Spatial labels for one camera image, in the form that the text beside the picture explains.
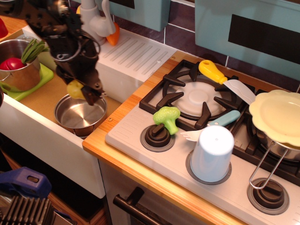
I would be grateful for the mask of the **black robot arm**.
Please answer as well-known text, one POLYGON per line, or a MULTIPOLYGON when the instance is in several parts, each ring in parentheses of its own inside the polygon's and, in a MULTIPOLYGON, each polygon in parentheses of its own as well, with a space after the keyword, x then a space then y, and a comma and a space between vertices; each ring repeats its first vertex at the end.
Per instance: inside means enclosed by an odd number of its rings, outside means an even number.
POLYGON ((80 15, 65 0, 2 0, 0 14, 25 20, 45 41, 56 64, 56 74, 66 83, 83 85, 81 91, 89 105, 105 94, 96 70, 100 46, 82 29, 80 15))

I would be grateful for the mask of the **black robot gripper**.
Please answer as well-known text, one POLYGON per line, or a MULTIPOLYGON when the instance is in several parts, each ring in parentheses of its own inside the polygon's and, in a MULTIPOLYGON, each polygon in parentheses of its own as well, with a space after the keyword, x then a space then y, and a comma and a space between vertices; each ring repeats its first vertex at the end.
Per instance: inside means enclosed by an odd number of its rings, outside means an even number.
POLYGON ((50 53, 56 63, 56 74, 66 85, 77 80, 84 87, 82 94, 94 105, 105 94, 96 63, 100 46, 91 35, 50 36, 50 53))

